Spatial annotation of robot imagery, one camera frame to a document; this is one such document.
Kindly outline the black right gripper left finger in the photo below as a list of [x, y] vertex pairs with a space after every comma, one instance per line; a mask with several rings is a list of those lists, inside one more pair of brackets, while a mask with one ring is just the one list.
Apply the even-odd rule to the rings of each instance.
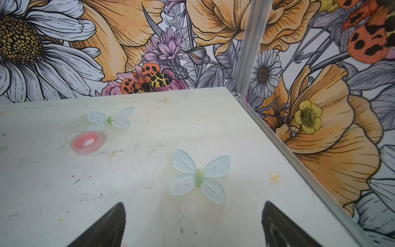
[[125, 207], [122, 202], [119, 202], [68, 247], [120, 247], [125, 225]]

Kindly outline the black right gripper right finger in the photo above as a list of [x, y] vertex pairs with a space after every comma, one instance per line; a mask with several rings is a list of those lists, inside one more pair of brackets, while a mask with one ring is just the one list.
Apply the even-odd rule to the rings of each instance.
[[322, 246], [271, 201], [264, 205], [261, 223], [268, 247]]

